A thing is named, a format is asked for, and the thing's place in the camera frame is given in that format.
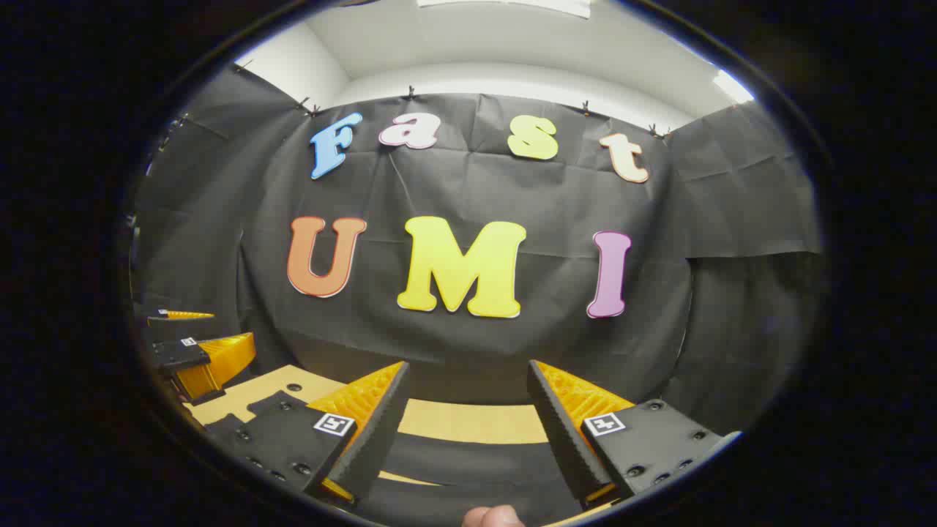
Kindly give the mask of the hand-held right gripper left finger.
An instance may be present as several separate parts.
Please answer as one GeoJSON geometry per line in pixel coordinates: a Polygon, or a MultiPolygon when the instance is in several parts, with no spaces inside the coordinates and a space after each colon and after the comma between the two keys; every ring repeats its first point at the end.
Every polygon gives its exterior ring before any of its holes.
{"type": "Polygon", "coordinates": [[[204,408],[204,427],[228,456],[281,490],[353,506],[395,441],[411,372],[398,362],[349,384],[281,367],[204,408]]]}

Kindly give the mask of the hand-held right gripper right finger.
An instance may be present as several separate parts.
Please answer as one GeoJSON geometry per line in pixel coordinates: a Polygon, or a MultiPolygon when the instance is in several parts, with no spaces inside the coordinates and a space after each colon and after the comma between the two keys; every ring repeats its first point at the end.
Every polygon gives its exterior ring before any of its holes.
{"type": "Polygon", "coordinates": [[[573,497],[585,510],[630,499],[688,474],[735,441],[660,398],[631,403],[531,360],[526,388],[573,497]]]}

